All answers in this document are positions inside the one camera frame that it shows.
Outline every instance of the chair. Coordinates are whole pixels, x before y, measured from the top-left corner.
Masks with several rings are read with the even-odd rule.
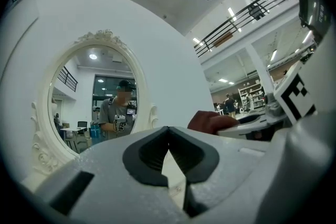
[[[80,130],[80,131],[77,132],[78,134],[84,135],[84,132],[88,130],[87,129],[88,122],[87,121],[79,121],[79,122],[77,122],[77,127],[85,127],[84,130]]]

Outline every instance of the white pillar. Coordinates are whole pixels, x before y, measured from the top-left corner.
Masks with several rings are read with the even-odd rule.
[[[265,93],[273,93],[274,84],[272,82],[272,78],[269,75],[266,67],[262,63],[263,61],[259,57],[256,49],[252,46],[252,44],[246,45],[247,53],[250,55],[252,63],[256,67],[256,70],[259,74],[259,78],[261,80],[262,86],[264,87]]]

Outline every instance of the ceiling light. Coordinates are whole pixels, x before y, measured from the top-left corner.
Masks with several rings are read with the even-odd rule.
[[[305,43],[308,39],[308,37],[310,36],[311,34],[311,30],[308,32],[308,34],[306,35],[306,37],[304,38],[303,42],[302,43]]]
[[[272,54],[271,61],[273,61],[273,60],[274,60],[274,58],[275,58],[275,54],[277,54],[277,50],[273,51],[273,54]]]
[[[227,10],[229,11],[231,17],[235,16],[235,14],[234,14],[234,12],[233,12],[233,10],[232,10],[231,8],[228,8]]]
[[[204,45],[204,43],[202,42],[202,43],[200,43],[200,41],[197,39],[197,38],[193,38],[193,41],[195,41],[197,44],[200,44],[201,46],[203,46]]]

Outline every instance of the mirror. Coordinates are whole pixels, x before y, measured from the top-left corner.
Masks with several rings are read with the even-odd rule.
[[[81,153],[132,132],[138,91],[124,56],[106,46],[89,46],[75,51],[60,68],[49,117],[69,148]]]

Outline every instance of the man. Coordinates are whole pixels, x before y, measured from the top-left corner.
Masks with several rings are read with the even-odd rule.
[[[117,97],[102,102],[99,125],[106,140],[131,133],[135,107],[130,105],[129,101],[135,89],[128,80],[121,80],[117,87]]]
[[[236,110],[235,110],[235,100],[230,97],[229,94],[226,95],[227,99],[225,100],[225,106],[227,108],[227,112],[230,117],[236,118]]]

